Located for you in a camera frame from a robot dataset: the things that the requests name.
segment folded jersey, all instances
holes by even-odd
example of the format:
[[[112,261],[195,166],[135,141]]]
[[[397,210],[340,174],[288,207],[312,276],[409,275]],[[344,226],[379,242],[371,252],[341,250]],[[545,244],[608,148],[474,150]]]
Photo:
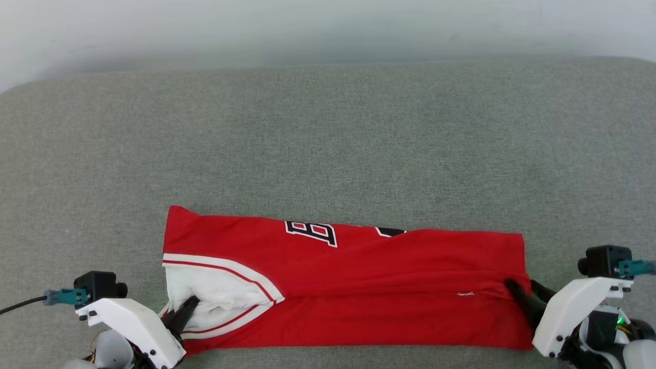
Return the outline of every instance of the folded jersey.
[[[521,234],[404,231],[196,215],[173,206],[169,304],[200,299],[182,338],[218,347],[482,345],[531,349],[503,284],[526,290]]]

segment red stripe trim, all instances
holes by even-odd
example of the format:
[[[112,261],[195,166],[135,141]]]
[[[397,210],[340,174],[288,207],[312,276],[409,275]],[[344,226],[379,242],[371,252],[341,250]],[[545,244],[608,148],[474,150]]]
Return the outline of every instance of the red stripe trim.
[[[251,312],[251,310],[255,309],[257,306],[258,306],[258,305],[252,306],[250,309],[248,309],[248,310],[244,311],[243,313],[237,315],[236,318],[234,318],[234,319],[232,319],[232,320],[229,320],[229,321],[227,321],[227,322],[221,324],[220,326],[216,326],[216,327],[214,327],[214,328],[209,328],[209,329],[206,329],[206,330],[186,330],[186,331],[183,331],[182,333],[205,333],[205,332],[211,332],[211,331],[213,331],[213,330],[217,330],[217,329],[219,329],[219,328],[221,328],[221,327],[225,327],[225,326],[227,326],[228,324],[234,322],[235,320],[240,319],[240,318],[243,317],[244,315],[246,315],[246,314],[248,314],[249,312]]]
[[[250,282],[250,283],[253,283],[253,284],[257,285],[260,288],[260,290],[262,290],[262,292],[264,292],[264,295],[266,295],[266,298],[268,298],[269,301],[274,303],[274,305],[276,304],[276,301],[271,297],[271,295],[269,295],[269,293],[264,289],[264,287],[262,287],[262,285],[259,282],[257,282],[256,280],[248,279],[248,278],[244,277],[243,275],[237,273],[236,271],[233,271],[232,269],[228,269],[226,267],[219,267],[218,265],[192,263],[190,261],[164,260],[163,262],[168,263],[168,264],[194,265],[196,267],[214,268],[214,269],[220,269],[222,271],[230,272],[230,273],[240,277],[241,279],[243,279],[247,282]]]

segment teal connector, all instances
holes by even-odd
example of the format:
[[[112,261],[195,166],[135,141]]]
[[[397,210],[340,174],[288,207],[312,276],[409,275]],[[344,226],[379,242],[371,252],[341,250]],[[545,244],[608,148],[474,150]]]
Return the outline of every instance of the teal connector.
[[[656,274],[654,263],[646,260],[624,260],[619,262],[619,275],[639,276],[642,274]]]
[[[65,303],[67,305],[84,305],[87,303],[87,291],[83,288],[62,288],[59,291],[48,290],[44,293],[46,306]]]

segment gray couch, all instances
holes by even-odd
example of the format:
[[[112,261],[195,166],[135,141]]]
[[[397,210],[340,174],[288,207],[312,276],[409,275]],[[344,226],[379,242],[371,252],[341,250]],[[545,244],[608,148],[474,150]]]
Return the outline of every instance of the gray couch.
[[[552,288],[600,244],[656,259],[656,65],[624,58],[92,74],[0,95],[0,307],[114,271],[158,309],[171,204],[521,232]],[[621,302],[656,325],[656,280]],[[444,320],[458,324],[457,311]],[[82,357],[72,307],[0,316],[0,368]],[[181,368],[553,368],[479,347],[217,350]]]

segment white wall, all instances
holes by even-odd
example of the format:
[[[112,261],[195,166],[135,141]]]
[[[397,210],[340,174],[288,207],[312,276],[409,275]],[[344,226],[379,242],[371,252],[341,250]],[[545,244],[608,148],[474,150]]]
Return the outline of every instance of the white wall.
[[[0,0],[0,91],[79,72],[536,54],[656,60],[656,0]]]

